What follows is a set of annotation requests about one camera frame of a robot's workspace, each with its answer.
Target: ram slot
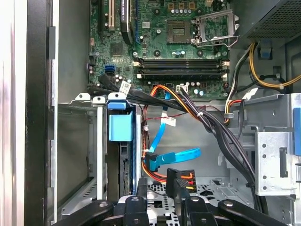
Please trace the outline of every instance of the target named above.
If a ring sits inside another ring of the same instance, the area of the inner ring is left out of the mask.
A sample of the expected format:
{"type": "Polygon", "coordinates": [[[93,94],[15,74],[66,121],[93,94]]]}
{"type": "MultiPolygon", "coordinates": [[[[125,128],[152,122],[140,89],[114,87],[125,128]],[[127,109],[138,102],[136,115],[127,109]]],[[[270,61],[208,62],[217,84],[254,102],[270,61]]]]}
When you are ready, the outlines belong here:
{"type": "Polygon", "coordinates": [[[170,71],[145,71],[139,70],[142,80],[220,80],[223,73],[217,71],[193,71],[193,70],[170,70],[170,71]]]}

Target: sata port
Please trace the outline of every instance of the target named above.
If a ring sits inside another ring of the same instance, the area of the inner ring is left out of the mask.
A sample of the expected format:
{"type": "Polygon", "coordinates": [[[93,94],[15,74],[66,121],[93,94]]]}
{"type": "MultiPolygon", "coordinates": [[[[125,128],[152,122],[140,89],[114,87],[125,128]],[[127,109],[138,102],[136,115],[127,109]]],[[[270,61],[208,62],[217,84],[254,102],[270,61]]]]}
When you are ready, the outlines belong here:
{"type": "Polygon", "coordinates": [[[105,65],[104,66],[104,71],[115,71],[116,70],[116,66],[115,65],[105,65]]]}

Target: power supply vent grille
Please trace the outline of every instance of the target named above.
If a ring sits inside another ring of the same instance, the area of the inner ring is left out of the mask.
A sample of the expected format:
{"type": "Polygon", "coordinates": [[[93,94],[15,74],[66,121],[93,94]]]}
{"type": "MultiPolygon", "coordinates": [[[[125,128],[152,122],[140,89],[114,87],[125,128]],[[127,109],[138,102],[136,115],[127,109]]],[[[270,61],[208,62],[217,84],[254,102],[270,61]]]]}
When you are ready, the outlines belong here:
{"type": "Polygon", "coordinates": [[[289,39],[301,32],[301,1],[288,0],[248,38],[289,39]]]}

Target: blue plastic latch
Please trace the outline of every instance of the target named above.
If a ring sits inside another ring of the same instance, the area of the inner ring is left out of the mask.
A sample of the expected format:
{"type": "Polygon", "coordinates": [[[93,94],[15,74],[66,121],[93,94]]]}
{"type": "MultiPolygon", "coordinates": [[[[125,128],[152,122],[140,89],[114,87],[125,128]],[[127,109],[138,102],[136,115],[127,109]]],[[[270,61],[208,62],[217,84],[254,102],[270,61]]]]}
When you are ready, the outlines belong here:
{"type": "Polygon", "coordinates": [[[301,156],[301,108],[293,110],[295,155],[301,156]]]}
{"type": "Polygon", "coordinates": [[[189,161],[201,156],[201,149],[199,147],[185,150],[178,153],[161,154],[156,157],[155,161],[150,160],[150,170],[154,172],[161,165],[189,161]]]}
{"type": "Polygon", "coordinates": [[[127,142],[133,140],[133,112],[110,115],[109,140],[127,142]]]}
{"type": "Polygon", "coordinates": [[[109,110],[125,110],[126,106],[127,104],[125,101],[110,101],[108,103],[109,110]]]}

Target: pci slot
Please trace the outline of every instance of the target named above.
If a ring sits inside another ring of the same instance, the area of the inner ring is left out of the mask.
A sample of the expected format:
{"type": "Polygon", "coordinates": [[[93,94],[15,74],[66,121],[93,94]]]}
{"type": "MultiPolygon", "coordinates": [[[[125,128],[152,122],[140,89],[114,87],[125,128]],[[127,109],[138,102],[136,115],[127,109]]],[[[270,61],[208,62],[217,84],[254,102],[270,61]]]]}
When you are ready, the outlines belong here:
{"type": "Polygon", "coordinates": [[[97,33],[100,37],[100,40],[103,40],[103,0],[98,0],[98,14],[97,14],[97,33]]]}
{"type": "Polygon", "coordinates": [[[109,0],[109,31],[115,30],[115,0],[109,0]]]}

